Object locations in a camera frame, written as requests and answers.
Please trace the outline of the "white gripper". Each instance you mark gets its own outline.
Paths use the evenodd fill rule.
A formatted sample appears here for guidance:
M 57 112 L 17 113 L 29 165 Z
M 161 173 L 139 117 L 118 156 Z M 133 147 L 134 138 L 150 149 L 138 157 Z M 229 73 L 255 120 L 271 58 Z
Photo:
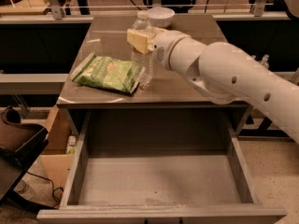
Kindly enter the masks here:
M 159 27 L 153 27 L 153 33 L 156 34 L 154 39 L 150 32 L 128 29 L 127 42 L 140 53 L 147 54 L 152 52 L 153 39 L 153 60 L 166 70 L 170 70 L 170 56 L 172 50 L 179 41 L 190 38 L 190 36 L 180 31 L 168 31 L 167 29 Z

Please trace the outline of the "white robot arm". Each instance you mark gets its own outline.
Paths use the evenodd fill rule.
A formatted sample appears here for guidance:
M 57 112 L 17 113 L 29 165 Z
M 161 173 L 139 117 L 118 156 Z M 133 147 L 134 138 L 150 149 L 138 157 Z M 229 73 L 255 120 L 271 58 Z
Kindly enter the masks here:
M 299 86 L 269 71 L 242 49 L 226 42 L 205 45 L 165 29 L 153 33 L 129 29 L 127 41 L 143 54 L 151 52 L 157 64 L 180 74 L 212 103 L 243 100 L 299 143 Z

